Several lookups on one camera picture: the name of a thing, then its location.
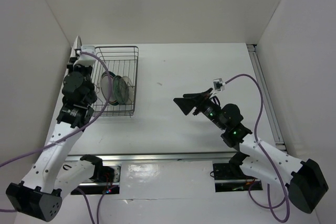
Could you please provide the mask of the clear glass plate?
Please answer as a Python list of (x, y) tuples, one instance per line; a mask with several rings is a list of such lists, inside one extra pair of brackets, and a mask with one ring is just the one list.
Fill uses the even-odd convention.
[(127, 86), (129, 88), (129, 98), (128, 98), (128, 101), (126, 102), (126, 105), (130, 105), (134, 101), (134, 85), (131, 79), (127, 76), (124, 76), (123, 80), (127, 83)]

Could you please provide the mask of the blue patterned plate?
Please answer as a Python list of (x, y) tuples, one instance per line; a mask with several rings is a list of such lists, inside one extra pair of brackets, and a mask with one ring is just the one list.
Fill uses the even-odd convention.
[(129, 88), (121, 76), (115, 76), (113, 80), (113, 93), (117, 102), (125, 105), (129, 98)]

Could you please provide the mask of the green red rimmed plate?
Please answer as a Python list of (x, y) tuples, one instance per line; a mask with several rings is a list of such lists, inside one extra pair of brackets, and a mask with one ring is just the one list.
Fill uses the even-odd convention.
[(100, 90), (105, 98), (105, 100), (109, 101), (110, 105), (116, 106), (118, 105), (118, 101), (115, 98), (114, 91), (113, 91), (113, 79), (115, 77), (115, 74), (111, 71), (109, 71), (109, 75), (111, 77), (111, 85), (109, 85), (109, 78), (106, 72), (103, 72), (100, 78)]

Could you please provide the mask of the orange sunburst plate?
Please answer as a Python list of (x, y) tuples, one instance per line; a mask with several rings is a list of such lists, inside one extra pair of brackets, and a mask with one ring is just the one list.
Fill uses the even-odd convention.
[(75, 41), (73, 42), (72, 47), (71, 47), (70, 58), (76, 57), (76, 51), (81, 50), (81, 46), (82, 46), (81, 37), (78, 35), (76, 37)]

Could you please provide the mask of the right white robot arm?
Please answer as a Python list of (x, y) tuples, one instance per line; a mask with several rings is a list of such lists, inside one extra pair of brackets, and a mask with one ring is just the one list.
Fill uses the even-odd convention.
[(239, 107), (232, 103), (220, 106), (211, 92), (212, 89), (208, 89), (202, 93), (184, 94), (173, 101), (185, 115), (201, 113), (223, 130), (224, 143), (237, 151), (229, 165), (233, 177), (246, 175), (279, 186), (286, 190), (295, 207), (304, 213), (312, 213), (329, 189), (318, 163), (290, 156), (256, 138), (242, 124)]

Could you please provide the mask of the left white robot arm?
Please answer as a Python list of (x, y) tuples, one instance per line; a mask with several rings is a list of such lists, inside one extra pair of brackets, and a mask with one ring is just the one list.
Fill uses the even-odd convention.
[(10, 183), (6, 196), (14, 209), (39, 220), (50, 222), (60, 211), (62, 201), (82, 182), (105, 182), (112, 169), (102, 159), (84, 155), (72, 168), (59, 174), (65, 159), (85, 129), (101, 114), (94, 114), (97, 100), (91, 74), (97, 57), (94, 47), (73, 49), (63, 80), (62, 108), (54, 131), (31, 170), (18, 183)]

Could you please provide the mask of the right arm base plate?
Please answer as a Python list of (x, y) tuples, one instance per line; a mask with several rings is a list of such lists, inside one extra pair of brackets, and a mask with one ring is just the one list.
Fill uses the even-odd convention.
[(253, 183), (251, 190), (263, 188), (260, 180), (235, 172), (229, 163), (214, 163), (209, 175), (214, 179), (216, 193), (248, 191)]

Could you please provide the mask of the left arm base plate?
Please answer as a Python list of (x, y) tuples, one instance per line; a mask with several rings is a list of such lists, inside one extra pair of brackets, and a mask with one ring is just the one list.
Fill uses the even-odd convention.
[(106, 167), (102, 177), (97, 182), (87, 180), (81, 183), (78, 188), (81, 189), (86, 195), (116, 195), (120, 193), (120, 176), (121, 166), (112, 165)]

